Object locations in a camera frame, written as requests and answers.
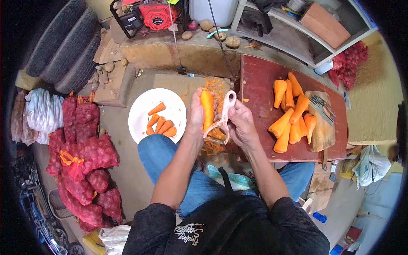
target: white plate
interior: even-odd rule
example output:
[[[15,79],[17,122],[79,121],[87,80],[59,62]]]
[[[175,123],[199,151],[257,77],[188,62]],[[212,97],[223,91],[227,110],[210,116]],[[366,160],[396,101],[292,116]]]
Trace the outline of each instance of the white plate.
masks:
[[[151,109],[163,102],[166,109],[157,114],[165,117],[166,120],[171,120],[177,128],[177,134],[170,139],[176,143],[184,134],[186,128],[186,106],[181,98],[168,89],[151,89],[141,94],[133,103],[128,118],[129,131],[133,140],[139,142],[147,136],[146,126],[151,116],[147,114]]]

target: wooden cutting board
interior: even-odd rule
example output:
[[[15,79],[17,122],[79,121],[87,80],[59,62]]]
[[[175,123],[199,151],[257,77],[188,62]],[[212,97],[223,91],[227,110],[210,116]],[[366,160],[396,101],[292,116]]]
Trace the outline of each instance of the wooden cutting board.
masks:
[[[306,91],[305,96],[310,98],[312,95],[320,96],[328,105],[331,106],[329,95],[321,91]],[[313,107],[309,106],[309,113],[317,118],[316,127],[313,130],[310,150],[312,152],[322,151],[336,142],[334,126],[330,125]]]
[[[303,15],[300,23],[315,32],[334,49],[351,36],[330,13],[316,2]]]

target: person's right hand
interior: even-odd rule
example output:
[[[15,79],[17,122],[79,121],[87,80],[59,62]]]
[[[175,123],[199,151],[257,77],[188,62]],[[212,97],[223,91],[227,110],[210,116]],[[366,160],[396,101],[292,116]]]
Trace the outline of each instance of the person's right hand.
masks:
[[[236,101],[234,107],[228,110],[228,119],[230,136],[239,147],[243,150],[251,149],[259,143],[252,112],[239,100]]]

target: stacked tires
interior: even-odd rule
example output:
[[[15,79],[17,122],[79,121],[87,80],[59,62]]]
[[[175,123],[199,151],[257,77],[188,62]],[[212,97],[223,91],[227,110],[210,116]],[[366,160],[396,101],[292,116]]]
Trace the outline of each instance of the stacked tires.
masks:
[[[38,39],[26,73],[53,83],[60,93],[79,92],[94,73],[99,42],[96,14],[85,0],[68,1]]]

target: carrot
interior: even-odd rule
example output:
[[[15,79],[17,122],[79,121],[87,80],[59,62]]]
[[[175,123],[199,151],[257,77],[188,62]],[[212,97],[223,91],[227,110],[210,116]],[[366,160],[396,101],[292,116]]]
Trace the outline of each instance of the carrot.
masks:
[[[200,96],[201,105],[204,107],[204,132],[214,123],[213,95],[207,90],[203,90]]]
[[[310,100],[305,95],[303,94],[299,95],[297,99],[297,103],[296,103],[295,112],[292,114],[289,120],[291,124],[294,124],[295,122],[297,122],[299,117],[302,116],[302,113],[306,110],[309,103],[310,103]]]
[[[288,141],[289,141],[289,133],[290,133],[291,124],[288,122],[285,125],[285,129],[282,135],[278,138],[273,147],[273,150],[277,153],[283,153],[288,150]]]
[[[158,113],[159,111],[165,110],[166,106],[163,104],[163,102],[161,102],[158,106],[156,106],[155,108],[153,108],[148,115],[153,115],[154,113]]]
[[[300,126],[300,133],[302,134],[302,137],[307,136],[307,128],[305,121],[302,116],[299,117],[299,126]]]
[[[293,101],[292,83],[290,80],[286,80],[288,87],[286,88],[286,105],[288,107],[295,108],[295,102]]]
[[[296,77],[293,75],[292,72],[288,73],[288,78],[290,82],[292,83],[292,94],[294,97],[299,96],[300,94],[303,94],[302,87],[300,86],[299,82],[297,81]]]
[[[269,128],[268,131],[275,135],[276,138],[279,138],[283,131],[285,130],[286,123],[289,122],[290,117],[292,116],[294,110],[289,108],[285,114],[275,121]]]
[[[171,128],[172,126],[174,126],[174,123],[171,120],[166,120],[166,122],[163,124],[163,126],[160,128],[158,134],[162,134],[164,132],[166,132],[167,130],[169,130],[169,128]]]
[[[273,83],[273,91],[275,93],[275,101],[273,103],[273,107],[276,109],[279,108],[280,103],[282,102],[283,95],[286,91],[287,84],[284,80],[276,80]]]
[[[297,121],[294,124],[292,124],[292,126],[290,127],[289,143],[295,144],[298,141],[300,141],[301,138],[302,138],[302,134],[300,132],[299,121]]]
[[[152,134],[154,134],[153,128],[152,128],[151,126],[147,128],[146,134],[147,134],[147,135],[152,135]]]
[[[149,120],[147,123],[146,128],[148,129],[149,127],[153,126],[156,124],[156,122],[159,120],[160,116],[157,113],[153,113],[152,118]]]
[[[175,136],[176,134],[177,134],[177,128],[174,126],[172,126],[166,132],[163,133],[163,135],[167,137],[172,137],[172,136]]]
[[[312,134],[313,134],[313,130],[316,127],[316,123],[317,123],[317,118],[314,115],[311,115],[309,113],[306,113],[305,115],[305,124],[306,124],[306,128],[307,128],[307,143],[310,144],[310,142],[312,141]]]
[[[166,122],[166,118],[165,117],[160,117],[159,120],[157,120],[157,125],[156,125],[156,129],[154,130],[154,132],[157,134],[159,132],[159,130],[162,128],[163,124]]]

